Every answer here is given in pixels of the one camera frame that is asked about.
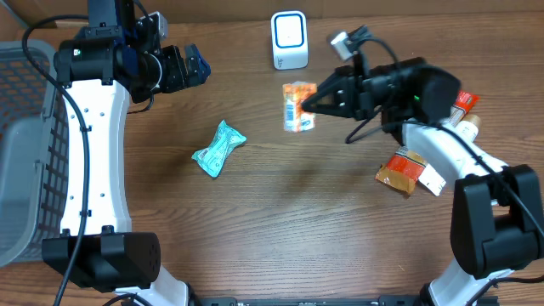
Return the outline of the white barcode scanner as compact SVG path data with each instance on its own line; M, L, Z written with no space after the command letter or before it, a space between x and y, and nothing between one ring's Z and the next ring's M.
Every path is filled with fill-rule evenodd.
M299 10L277 12L271 17L270 26L275 69L305 68L309 62L305 14Z

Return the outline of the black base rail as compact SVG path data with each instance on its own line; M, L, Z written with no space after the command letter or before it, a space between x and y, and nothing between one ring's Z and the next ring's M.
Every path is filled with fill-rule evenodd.
M383 295L378 298L331 299L245 299L234 297L201 297L189 306L417 306L424 305L415 295Z

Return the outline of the white tube gold cap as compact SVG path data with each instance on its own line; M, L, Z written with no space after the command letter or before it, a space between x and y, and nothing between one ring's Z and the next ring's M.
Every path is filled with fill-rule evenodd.
M455 126L459 132L468 141L473 142L479 134L482 125L482 119L476 115L466 115ZM442 189L446 186L445 180L436 172L431 164L428 164L418 178L421 186L425 187L434 196L439 196Z

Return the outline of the grey plastic mesh basket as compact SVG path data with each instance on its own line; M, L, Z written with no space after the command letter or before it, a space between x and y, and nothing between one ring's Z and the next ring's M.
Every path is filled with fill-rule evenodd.
M1 264L39 261L60 234L68 183L65 104L27 60L1 44Z

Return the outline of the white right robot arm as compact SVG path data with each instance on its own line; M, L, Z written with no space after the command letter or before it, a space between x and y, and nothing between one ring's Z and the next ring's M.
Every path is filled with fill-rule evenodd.
M302 105L361 124L379 117L385 133L429 162L453 189L454 258L422 288L417 305L475 305L543 256L537 174L487 154L448 123L460 87L456 77L421 58L371 70L356 62L337 68Z

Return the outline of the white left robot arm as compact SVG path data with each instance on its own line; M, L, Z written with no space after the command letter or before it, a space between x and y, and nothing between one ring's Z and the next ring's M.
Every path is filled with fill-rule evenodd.
M68 183L60 235L43 261L64 282L142 305L197 305L193 289L161 262L158 237L135 232L124 182L124 132L131 103L203 84L210 67L198 48L162 46L151 21L90 25L54 57L68 115Z

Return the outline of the orange brown snack packet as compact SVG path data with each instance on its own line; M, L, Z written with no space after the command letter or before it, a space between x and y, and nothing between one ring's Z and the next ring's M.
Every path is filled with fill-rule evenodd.
M446 120L453 127L478 103L479 96L460 91ZM404 146L399 147L387 164L382 164L375 180L410 195L416 188L419 176L429 163Z

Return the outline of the teal snack pouch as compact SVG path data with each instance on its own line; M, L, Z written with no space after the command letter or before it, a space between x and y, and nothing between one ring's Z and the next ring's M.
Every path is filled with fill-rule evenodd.
M247 138L236 129L222 120L217 128L211 144L202 150L196 151L192 159L212 178L216 178L222 171L224 163L232 151L245 144Z

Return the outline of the small orange box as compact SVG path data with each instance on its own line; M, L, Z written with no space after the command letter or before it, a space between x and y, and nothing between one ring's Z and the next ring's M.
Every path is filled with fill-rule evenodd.
M317 92L317 84L311 82L294 82L284 84L284 130L301 133L315 128L315 114L303 110L303 102Z

